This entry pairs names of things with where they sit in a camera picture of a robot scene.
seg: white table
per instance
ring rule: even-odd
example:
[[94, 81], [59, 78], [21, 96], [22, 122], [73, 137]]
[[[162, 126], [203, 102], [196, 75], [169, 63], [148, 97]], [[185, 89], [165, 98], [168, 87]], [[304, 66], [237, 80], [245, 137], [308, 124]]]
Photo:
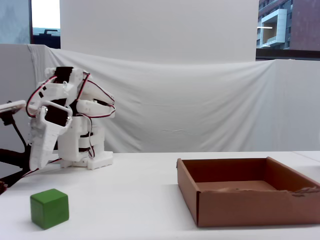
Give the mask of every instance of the white table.
[[[177, 184], [178, 158], [268, 156], [320, 182], [320, 162], [302, 152], [118, 153], [113, 165], [96, 170], [52, 164], [0, 196], [0, 239], [319, 240], [319, 225], [195, 226]], [[31, 222], [30, 195], [52, 188], [68, 194], [70, 219], [42, 230]]]

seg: building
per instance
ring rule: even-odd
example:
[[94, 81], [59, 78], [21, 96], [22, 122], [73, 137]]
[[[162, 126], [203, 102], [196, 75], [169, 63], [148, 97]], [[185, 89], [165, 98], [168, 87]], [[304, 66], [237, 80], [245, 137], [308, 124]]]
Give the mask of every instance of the building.
[[260, 0], [256, 47], [320, 51], [319, 0]]

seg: white wall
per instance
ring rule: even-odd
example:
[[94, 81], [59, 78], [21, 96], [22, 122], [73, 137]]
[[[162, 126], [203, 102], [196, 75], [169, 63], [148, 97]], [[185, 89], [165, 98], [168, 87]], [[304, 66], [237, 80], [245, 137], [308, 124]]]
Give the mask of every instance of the white wall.
[[61, 48], [157, 63], [249, 62], [258, 0], [60, 0]]
[[[7, 101], [28, 100], [35, 90], [35, 70], [27, 45], [0, 44], [0, 104]], [[29, 133], [29, 118], [24, 111], [14, 116], [24, 139]], [[12, 125], [4, 126], [0, 120], [0, 148], [23, 152], [24, 146]], [[0, 178], [19, 171], [20, 168], [0, 162]]]

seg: cardboard box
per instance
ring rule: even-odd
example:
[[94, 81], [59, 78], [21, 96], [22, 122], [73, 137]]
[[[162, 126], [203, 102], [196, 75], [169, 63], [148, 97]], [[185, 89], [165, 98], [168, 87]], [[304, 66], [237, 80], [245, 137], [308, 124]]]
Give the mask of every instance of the cardboard box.
[[270, 158], [177, 161], [198, 227], [320, 224], [320, 184]]

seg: black wire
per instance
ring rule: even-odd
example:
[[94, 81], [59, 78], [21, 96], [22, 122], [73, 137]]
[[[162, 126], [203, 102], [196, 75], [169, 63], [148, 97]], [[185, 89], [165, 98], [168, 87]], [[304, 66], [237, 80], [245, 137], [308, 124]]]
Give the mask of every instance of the black wire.
[[15, 123], [15, 122], [13, 122], [13, 123], [12, 123], [12, 125], [13, 125], [13, 127], [14, 127], [14, 129], [15, 129], [16, 133], [19, 135], [19, 137], [20, 137], [20, 139], [21, 139], [21, 141], [22, 141], [22, 143], [23, 143], [23, 145], [24, 145], [24, 149], [27, 149], [26, 141], [24, 140], [24, 137], [21, 135], [21, 133], [20, 133], [20, 131], [19, 131], [19, 129], [18, 129], [18, 127], [17, 127], [16, 123]]

